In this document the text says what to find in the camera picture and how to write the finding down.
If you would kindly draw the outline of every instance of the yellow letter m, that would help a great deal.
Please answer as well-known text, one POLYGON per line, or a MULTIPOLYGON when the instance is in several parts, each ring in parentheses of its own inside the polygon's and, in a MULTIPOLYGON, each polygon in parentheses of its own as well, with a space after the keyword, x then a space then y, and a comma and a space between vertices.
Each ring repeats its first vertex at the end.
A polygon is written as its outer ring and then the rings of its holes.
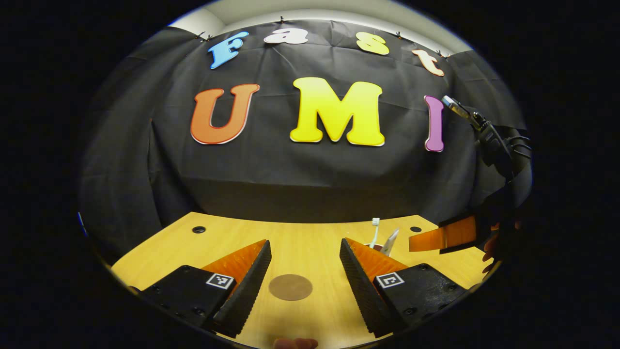
POLYGON ((338 142, 351 118, 353 127, 347 133, 352 144, 380 147, 385 137, 379 129, 379 95, 382 89, 371 83, 351 85, 342 101, 325 79, 300 78, 293 86, 301 91, 297 128, 291 131, 294 142, 318 142, 323 132, 317 129, 317 114, 333 142, 338 142))

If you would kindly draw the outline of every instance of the white wall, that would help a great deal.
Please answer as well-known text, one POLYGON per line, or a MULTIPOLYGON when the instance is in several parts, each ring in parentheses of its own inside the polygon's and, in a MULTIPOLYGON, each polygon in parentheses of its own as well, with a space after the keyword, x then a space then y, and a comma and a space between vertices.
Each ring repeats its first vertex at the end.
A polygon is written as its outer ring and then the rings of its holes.
POLYGON ((401 32, 401 36, 432 50, 451 55, 470 46, 435 21, 390 0, 360 5, 357 0, 220 0, 181 17, 170 26, 202 36, 218 35, 243 27, 287 19, 325 19, 401 32))

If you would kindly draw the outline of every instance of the yellow letter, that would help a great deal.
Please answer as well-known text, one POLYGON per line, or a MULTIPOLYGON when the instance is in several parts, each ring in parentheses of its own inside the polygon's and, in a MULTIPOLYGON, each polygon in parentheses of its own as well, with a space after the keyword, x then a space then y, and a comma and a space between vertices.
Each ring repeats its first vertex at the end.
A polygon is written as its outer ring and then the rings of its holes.
POLYGON ((383 45, 386 41, 382 37, 366 32, 359 32, 355 36, 359 39, 357 45, 362 50, 380 55, 387 55, 389 53, 389 48, 383 45))
POLYGON ((411 52, 413 52, 414 55, 420 57, 420 60, 422 61, 422 65, 424 66, 424 68, 426 68, 428 71, 430 71, 431 73, 437 76, 443 76, 443 70, 438 69, 433 63, 433 62, 435 63, 437 62, 437 58, 433 56, 429 56, 425 50, 411 50, 411 52))
POLYGON ((379 129, 379 95, 383 90, 371 83, 351 85, 340 101, 329 83, 322 78, 300 78, 293 86, 301 91, 297 128, 291 131, 294 142, 318 142, 323 132, 316 128, 319 114, 329 138, 338 142, 351 118, 353 128, 347 133, 352 144, 380 147, 385 137, 379 129))

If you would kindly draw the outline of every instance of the black cloth backdrop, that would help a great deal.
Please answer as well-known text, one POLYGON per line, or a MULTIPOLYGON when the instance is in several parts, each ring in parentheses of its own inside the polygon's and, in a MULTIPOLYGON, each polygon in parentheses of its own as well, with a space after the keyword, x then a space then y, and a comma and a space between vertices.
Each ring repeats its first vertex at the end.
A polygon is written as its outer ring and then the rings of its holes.
MULTIPOLYGON (((329 20, 288 20, 247 27, 201 41, 166 27, 128 55, 94 96, 82 133, 80 212, 89 235, 116 258, 190 211, 277 222, 351 222, 419 214, 438 223, 480 204, 504 185, 474 148, 469 124, 443 111, 441 153, 428 152, 424 95, 456 98, 496 126, 524 133, 521 112, 505 84, 475 52, 443 58, 394 34, 329 20), (280 28, 302 28, 308 42, 267 44, 280 28), (207 50, 241 31, 243 46, 212 70, 207 50), (381 36, 390 52, 361 50, 355 34, 381 36), (411 51, 438 60, 443 77, 411 51), (383 89, 382 147, 295 143, 299 90, 293 81, 324 78, 340 99, 356 81, 383 89), (222 126, 230 89, 260 85, 244 131, 232 142, 202 145, 190 135, 194 97, 224 89, 213 112, 222 126)), ((346 134, 352 123, 347 126, 346 134)))

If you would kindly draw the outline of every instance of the orange letter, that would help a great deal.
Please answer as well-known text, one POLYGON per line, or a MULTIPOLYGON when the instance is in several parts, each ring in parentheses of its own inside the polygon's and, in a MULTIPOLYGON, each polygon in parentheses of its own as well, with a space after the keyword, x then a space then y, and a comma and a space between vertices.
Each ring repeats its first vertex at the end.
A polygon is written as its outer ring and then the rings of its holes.
POLYGON ((215 101, 224 94, 221 88, 208 89, 195 97, 196 108, 192 116, 190 131, 192 137, 200 144, 222 144, 235 139, 246 126, 247 111, 250 109, 252 94, 260 89, 256 84, 243 84, 231 88, 235 95, 231 118, 222 127, 213 127, 211 117, 215 101))
POLYGON ((437 76, 443 76, 443 70, 438 69, 433 63, 433 62, 435 63, 437 62, 437 58, 433 56, 429 56, 425 50, 412 50, 411 52, 413 52, 414 55, 417 55, 418 57, 420 57, 420 60, 422 61, 422 65, 424 66, 424 68, 426 68, 428 71, 430 71, 431 73, 437 76))

